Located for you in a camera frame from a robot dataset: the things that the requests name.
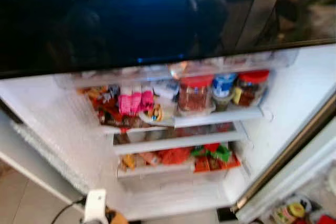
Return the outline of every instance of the floor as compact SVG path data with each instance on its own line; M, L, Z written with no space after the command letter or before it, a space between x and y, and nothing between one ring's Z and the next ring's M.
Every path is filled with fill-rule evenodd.
M49 224L64 206L65 204L58 198L14 170L0 176L1 224ZM80 212L70 208L59 217L56 224L78 224L81 217ZM153 219L142 223L219 224L215 210Z

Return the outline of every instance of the power cord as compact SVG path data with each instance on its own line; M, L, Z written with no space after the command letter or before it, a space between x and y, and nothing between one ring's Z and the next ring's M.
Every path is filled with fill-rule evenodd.
M83 198L81 198L80 200L74 201L71 204L65 206L62 208L62 210L54 217L53 221L51 222L51 224L55 224L56 220L58 219L58 217L68 208L72 207L75 204L81 204L83 206L85 206L85 202L86 202L86 196L84 196Z

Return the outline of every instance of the refrigerator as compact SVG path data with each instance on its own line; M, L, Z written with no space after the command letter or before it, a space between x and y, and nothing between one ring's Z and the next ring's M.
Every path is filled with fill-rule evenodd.
M191 67L176 71L185 65ZM174 121L176 129L229 123L229 131L157 141L115 145L120 130L101 125L88 98L76 91L261 69L269 69L270 76L257 106L229 106L224 112ZM335 44L131 70L1 80L7 115L1 115L0 158L65 202L104 188L107 206L128 220L227 207L244 223L292 194L336 158ZM144 131L128 133L136 138ZM217 142L229 143L240 166L204 173L194 173L188 163L120 169L120 155Z

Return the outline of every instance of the jar with red lid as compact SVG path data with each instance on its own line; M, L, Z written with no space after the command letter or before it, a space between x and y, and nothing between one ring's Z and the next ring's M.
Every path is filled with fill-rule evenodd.
M202 111L210 102L210 86L213 75L181 79L178 107L182 111Z
M240 106L258 105L267 87L268 70L244 72L238 75L233 103Z

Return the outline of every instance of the red lid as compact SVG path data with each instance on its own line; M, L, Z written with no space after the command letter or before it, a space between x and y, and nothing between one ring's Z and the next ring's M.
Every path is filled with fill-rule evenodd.
M262 71L240 73L238 78L246 82L261 83L267 80L268 75L269 75L268 70L262 70Z
M192 88L209 86L214 79L213 75L209 76L195 76L181 78L181 84Z

